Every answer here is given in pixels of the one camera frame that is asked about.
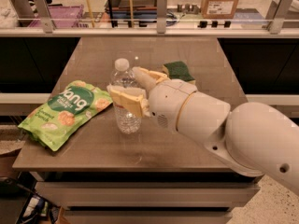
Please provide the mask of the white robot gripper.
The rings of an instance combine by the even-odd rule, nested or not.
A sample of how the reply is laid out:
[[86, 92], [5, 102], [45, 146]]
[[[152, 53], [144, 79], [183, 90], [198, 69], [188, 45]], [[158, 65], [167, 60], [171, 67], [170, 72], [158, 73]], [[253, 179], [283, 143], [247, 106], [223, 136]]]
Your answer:
[[149, 92], [149, 99], [144, 89], [108, 85], [113, 102], [138, 118], [150, 115], [157, 126], [175, 133], [180, 109], [197, 92], [196, 86], [180, 79], [168, 80], [167, 74], [142, 67], [134, 67], [133, 73], [136, 81]]

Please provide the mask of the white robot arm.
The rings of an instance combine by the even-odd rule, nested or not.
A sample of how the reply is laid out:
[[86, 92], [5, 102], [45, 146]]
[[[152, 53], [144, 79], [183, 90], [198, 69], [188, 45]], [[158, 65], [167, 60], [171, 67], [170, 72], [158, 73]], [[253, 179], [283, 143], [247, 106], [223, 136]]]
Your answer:
[[141, 67], [114, 72], [107, 89], [115, 104], [192, 139], [237, 173], [268, 175], [299, 194], [299, 126], [275, 108], [232, 109], [192, 83]]

